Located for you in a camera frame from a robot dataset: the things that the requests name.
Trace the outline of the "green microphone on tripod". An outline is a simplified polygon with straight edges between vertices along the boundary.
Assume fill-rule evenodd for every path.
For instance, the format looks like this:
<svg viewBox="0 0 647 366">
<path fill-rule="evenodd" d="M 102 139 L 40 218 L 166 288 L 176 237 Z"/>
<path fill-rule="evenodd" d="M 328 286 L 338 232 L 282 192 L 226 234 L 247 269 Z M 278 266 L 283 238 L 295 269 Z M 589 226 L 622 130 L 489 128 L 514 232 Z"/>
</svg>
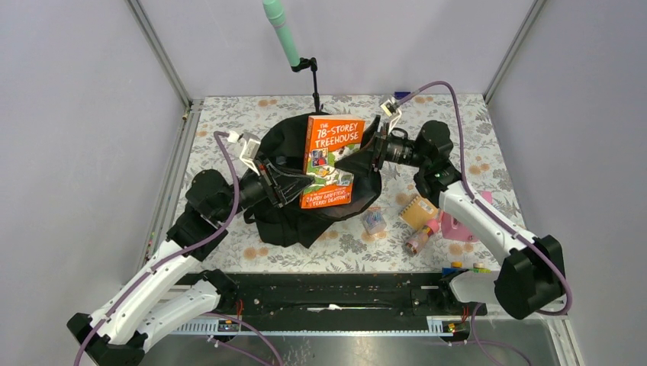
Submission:
<svg viewBox="0 0 647 366">
<path fill-rule="evenodd" d="M 313 80 L 312 98 L 314 110 L 316 113 L 321 112 L 320 94 L 318 90 L 317 71 L 318 64 L 315 57 L 301 57 L 296 47 L 292 32 L 288 26 L 285 8 L 279 0 L 263 0 L 263 10 L 269 23 L 273 26 L 275 34 L 287 58 L 292 72 L 299 73 L 302 70 L 309 69 Z"/>
</svg>

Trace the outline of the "yellow spiral notepad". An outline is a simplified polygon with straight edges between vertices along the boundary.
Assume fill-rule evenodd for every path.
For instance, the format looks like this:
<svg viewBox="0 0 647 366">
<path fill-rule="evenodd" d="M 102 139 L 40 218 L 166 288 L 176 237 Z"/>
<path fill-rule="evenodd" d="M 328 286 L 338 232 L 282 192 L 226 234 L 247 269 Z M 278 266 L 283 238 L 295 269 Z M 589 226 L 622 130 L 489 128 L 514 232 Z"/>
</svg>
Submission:
<svg viewBox="0 0 647 366">
<path fill-rule="evenodd" d="M 429 220 L 436 219 L 438 213 L 434 204 L 417 194 L 400 211 L 399 217 L 413 230 L 419 230 Z"/>
</svg>

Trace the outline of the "black student backpack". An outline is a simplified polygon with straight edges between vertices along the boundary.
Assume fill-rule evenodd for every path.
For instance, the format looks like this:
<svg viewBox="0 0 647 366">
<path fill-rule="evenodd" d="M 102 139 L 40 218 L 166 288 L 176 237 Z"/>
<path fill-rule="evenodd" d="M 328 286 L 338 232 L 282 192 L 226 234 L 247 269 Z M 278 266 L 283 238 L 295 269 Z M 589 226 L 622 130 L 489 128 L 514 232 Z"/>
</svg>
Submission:
<svg viewBox="0 0 647 366">
<path fill-rule="evenodd" d="M 301 114 L 278 122 L 261 139 L 259 151 L 280 167 L 301 171 L 309 117 Z M 333 223 L 362 214 L 379 198 L 381 190 L 381 174 L 373 172 L 367 178 L 355 178 L 348 204 L 302 209 L 298 199 L 284 207 L 275 207 L 265 198 L 245 209 L 243 219 L 247 224 L 256 225 L 264 243 L 282 247 L 299 243 L 308 248 Z"/>
</svg>

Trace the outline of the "pink pencil case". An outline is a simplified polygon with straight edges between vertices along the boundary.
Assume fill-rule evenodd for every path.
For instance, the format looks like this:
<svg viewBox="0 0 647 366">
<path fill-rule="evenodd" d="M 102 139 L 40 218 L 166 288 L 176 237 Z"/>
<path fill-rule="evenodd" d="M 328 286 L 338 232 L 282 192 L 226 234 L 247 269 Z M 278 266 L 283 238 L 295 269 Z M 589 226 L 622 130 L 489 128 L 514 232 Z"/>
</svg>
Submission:
<svg viewBox="0 0 647 366">
<path fill-rule="evenodd" d="M 439 195 L 439 205 L 444 212 L 441 229 L 446 239 L 486 243 L 496 241 L 501 235 L 493 220 L 478 206 L 483 204 L 491 208 L 491 192 L 481 191 L 476 198 L 476 201 L 470 200 L 461 190 Z"/>
</svg>

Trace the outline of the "small blue block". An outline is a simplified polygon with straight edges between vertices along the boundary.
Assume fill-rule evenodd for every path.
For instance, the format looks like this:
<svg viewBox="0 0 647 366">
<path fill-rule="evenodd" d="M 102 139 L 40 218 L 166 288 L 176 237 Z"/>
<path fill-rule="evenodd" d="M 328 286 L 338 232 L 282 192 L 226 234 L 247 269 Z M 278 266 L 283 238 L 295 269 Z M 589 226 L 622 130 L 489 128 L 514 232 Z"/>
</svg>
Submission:
<svg viewBox="0 0 647 366">
<path fill-rule="evenodd" d="M 394 92 L 394 98 L 396 100 L 401 100 L 403 98 L 406 98 L 410 94 L 409 91 L 395 91 Z"/>
</svg>

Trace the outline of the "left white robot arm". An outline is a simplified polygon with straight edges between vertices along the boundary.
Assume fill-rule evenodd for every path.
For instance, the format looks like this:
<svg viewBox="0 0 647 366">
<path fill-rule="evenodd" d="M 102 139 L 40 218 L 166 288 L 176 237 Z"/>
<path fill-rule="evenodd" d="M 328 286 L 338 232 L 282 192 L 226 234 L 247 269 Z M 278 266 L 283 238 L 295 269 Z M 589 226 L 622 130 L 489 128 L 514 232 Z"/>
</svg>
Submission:
<svg viewBox="0 0 647 366">
<path fill-rule="evenodd" d="M 81 353 L 97 365 L 138 365 L 184 323 L 213 310 L 228 313 L 241 307 L 237 284 L 221 270 L 203 271 L 186 292 L 163 305 L 158 302 L 226 238 L 236 214 L 264 200 L 283 207 L 314 182 L 268 159 L 253 160 L 253 167 L 231 183 L 213 169 L 193 178 L 185 211 L 153 257 L 103 307 L 68 321 Z"/>
</svg>

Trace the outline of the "orange illustrated book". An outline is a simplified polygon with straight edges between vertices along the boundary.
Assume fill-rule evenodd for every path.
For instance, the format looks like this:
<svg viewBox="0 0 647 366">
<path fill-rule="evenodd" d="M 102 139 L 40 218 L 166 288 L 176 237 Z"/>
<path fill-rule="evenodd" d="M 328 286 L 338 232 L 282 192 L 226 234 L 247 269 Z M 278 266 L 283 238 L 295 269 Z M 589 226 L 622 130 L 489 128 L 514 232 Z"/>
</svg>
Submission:
<svg viewBox="0 0 647 366">
<path fill-rule="evenodd" d="M 338 169 L 336 164 L 359 151 L 364 127 L 365 121 L 351 114 L 308 117 L 303 171 L 313 182 L 301 193 L 302 209 L 351 202 L 354 176 Z"/>
</svg>

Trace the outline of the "pink glitter bottle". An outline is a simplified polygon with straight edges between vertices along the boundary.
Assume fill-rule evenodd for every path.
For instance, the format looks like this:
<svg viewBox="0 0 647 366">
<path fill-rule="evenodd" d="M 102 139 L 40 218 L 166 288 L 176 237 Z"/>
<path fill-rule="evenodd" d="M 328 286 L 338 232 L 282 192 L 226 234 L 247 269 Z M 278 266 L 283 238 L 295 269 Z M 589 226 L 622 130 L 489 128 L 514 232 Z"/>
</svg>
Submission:
<svg viewBox="0 0 647 366">
<path fill-rule="evenodd" d="M 404 243 L 404 250 L 408 255 L 418 255 L 428 243 L 430 237 L 439 232 L 440 224 L 437 219 L 425 222 L 414 234 Z"/>
</svg>

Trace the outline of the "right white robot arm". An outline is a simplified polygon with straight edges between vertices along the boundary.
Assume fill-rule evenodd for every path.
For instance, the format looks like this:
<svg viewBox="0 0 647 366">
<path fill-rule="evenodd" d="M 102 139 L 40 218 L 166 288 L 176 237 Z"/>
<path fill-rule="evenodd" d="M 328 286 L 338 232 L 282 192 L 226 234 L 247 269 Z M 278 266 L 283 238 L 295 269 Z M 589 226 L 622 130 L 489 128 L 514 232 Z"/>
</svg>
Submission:
<svg viewBox="0 0 647 366">
<path fill-rule="evenodd" d="M 494 256 L 499 271 L 461 270 L 441 280 L 437 302 L 445 313 L 456 314 L 467 303 L 497 304 L 514 319 L 533 313 L 567 313 L 573 298 L 560 242 L 521 228 L 477 194 L 451 163 L 452 149 L 447 124 L 431 120 L 413 140 L 384 130 L 375 132 L 359 151 L 342 158 L 336 167 L 357 178 L 379 172 L 384 162 L 416 168 L 418 193 L 466 226 Z M 560 297 L 565 298 L 561 310 L 546 309 Z"/>
</svg>

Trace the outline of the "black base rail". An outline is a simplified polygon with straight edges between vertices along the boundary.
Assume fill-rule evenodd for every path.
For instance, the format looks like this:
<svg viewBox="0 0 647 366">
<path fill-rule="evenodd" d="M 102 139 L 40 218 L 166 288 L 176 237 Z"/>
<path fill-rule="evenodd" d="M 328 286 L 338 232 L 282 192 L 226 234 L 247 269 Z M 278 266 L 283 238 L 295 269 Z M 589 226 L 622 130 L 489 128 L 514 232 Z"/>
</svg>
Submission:
<svg viewBox="0 0 647 366">
<path fill-rule="evenodd" d="M 243 320 L 263 330 L 419 329 L 426 316 L 461 320 L 460 303 L 437 272 L 230 273 Z"/>
</svg>

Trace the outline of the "clear box of clips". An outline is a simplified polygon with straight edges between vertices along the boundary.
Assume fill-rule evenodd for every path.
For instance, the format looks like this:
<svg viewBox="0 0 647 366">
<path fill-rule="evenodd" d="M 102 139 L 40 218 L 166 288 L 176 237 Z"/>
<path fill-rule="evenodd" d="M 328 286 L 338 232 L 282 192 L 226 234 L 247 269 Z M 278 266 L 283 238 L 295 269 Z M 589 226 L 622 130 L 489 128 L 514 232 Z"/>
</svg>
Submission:
<svg viewBox="0 0 647 366">
<path fill-rule="evenodd" d="M 387 223 L 380 207 L 367 209 L 361 217 L 362 225 L 369 235 L 376 235 L 385 230 Z"/>
</svg>

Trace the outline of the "floral table mat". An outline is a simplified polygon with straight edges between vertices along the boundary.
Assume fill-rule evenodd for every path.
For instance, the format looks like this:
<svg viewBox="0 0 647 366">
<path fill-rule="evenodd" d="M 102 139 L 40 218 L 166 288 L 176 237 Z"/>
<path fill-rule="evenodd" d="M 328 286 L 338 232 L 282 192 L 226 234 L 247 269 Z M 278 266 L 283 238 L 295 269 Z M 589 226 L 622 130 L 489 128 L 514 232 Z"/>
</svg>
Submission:
<svg viewBox="0 0 647 366">
<path fill-rule="evenodd" d="M 265 135 L 271 127 L 288 117 L 311 110 L 308 96 L 209 97 L 198 120 L 192 142 L 183 188 L 205 169 L 218 170 L 225 178 L 230 171 L 214 141 L 216 131 L 250 132 Z M 479 191 L 489 191 L 494 206 L 517 225 L 523 217 L 513 191 L 488 108 L 480 95 L 419 95 L 402 107 L 399 123 L 415 137 L 423 123 L 438 120 L 450 129 L 455 165 L 465 162 L 468 181 Z M 376 235 L 366 233 L 359 217 L 333 224 L 314 244 L 287 248 L 265 244 L 257 229 L 237 216 L 229 225 L 226 239 L 202 262 L 205 270 L 225 272 L 428 272 L 438 271 L 451 262 L 472 266 L 481 262 L 496 269 L 497 262 L 479 243 L 466 243 L 435 235 L 416 256 L 403 250 L 411 228 L 399 213 L 416 194 L 415 169 L 388 163 L 381 176 L 383 190 L 375 207 L 382 209 L 387 226 Z"/>
</svg>

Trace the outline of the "colourful building brick bar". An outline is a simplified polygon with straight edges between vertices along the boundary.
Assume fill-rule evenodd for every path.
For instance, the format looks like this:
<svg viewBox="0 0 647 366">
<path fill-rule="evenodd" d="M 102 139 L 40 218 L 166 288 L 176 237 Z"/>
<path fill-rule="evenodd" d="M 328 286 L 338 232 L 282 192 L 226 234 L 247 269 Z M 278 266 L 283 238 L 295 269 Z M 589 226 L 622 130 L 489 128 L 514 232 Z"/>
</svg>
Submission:
<svg viewBox="0 0 647 366">
<path fill-rule="evenodd" d="M 484 263 L 476 262 L 471 267 L 465 267 L 462 262 L 451 262 L 449 267 L 443 267 L 441 274 L 443 277 L 458 274 L 464 271 L 473 271 L 475 273 L 491 273 L 491 269 L 487 268 Z"/>
</svg>

